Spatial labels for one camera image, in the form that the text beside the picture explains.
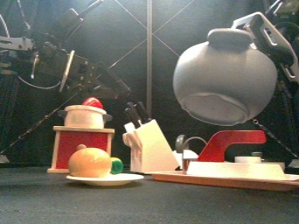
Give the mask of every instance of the apple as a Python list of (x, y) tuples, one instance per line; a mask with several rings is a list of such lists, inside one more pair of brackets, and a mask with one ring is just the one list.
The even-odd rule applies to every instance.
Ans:
[(99, 148), (83, 148), (71, 155), (69, 167), (74, 177), (105, 178), (113, 168), (111, 157)]

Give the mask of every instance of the black background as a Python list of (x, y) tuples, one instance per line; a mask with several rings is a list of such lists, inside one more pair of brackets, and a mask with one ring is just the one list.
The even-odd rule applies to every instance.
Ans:
[[(39, 32), (49, 32), (50, 27), (63, 13), (74, 8), (82, 12), (90, 4), (86, 0), (23, 0), (23, 12), (31, 27)], [(153, 65), (153, 118), (161, 124), (170, 145), (174, 148), (175, 138), (204, 137), (206, 141), (221, 130), (258, 130), (252, 121), (234, 127), (210, 125), (192, 118), (182, 110), (174, 96), (174, 68), (183, 51), (206, 41), (209, 31), (214, 28), (232, 27), (237, 18), (256, 11), (265, 11), (260, 0), (154, 0), (154, 65)], [(25, 35), (23, 17), (17, 1), (3, 0), (0, 14), (7, 22), (11, 37)], [(131, 87), (133, 99), (146, 102), (147, 84), (147, 1), (106, 0), (86, 16), (85, 24), (69, 41), (67, 50), (91, 61), (102, 61)], [(31, 67), (26, 66), (19, 73), (38, 86), (53, 86), (58, 78), (39, 76), (30, 79)], [(0, 131), (2, 148), (22, 135), (69, 99), (59, 89), (41, 90), (25, 85), (17, 77), (0, 79)], [(77, 97), (67, 105), (82, 104), (85, 99)], [(113, 143), (113, 155), (130, 164), (130, 149), (123, 144), (125, 124), (127, 118), (126, 101), (103, 100), (106, 111), (114, 116), (107, 128), (117, 130)], [(269, 107), (260, 115), (260, 121), (272, 129), (285, 144), (297, 151), (292, 139), (285, 100), (277, 94)], [(17, 163), (50, 165), (55, 132), (53, 126), (63, 125), (57, 115), (49, 119), (29, 137), (7, 150), (6, 155)], [(193, 146), (200, 152), (201, 143)], [(272, 138), (264, 145), (233, 145), (228, 158), (249, 155), (252, 151), (264, 151), (268, 157), (290, 159), (290, 154)]]

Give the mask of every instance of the knife block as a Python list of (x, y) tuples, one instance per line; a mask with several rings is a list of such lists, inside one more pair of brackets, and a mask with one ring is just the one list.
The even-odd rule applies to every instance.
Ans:
[(179, 166), (157, 120), (129, 131), (123, 140), (131, 148), (131, 172), (166, 172)]

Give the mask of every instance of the white plate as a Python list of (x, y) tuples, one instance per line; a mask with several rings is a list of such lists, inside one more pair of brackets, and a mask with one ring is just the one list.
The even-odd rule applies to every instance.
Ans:
[(105, 178), (82, 178), (74, 177), (71, 175), (67, 176), (67, 179), (77, 180), (91, 186), (122, 186), (133, 182), (134, 180), (143, 179), (145, 176), (138, 174), (119, 173), (110, 174)]

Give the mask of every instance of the black table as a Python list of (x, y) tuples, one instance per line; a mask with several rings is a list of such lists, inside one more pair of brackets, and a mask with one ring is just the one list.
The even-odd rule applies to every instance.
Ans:
[(299, 223), (299, 191), (159, 182), (91, 186), (47, 167), (0, 169), (0, 223)]

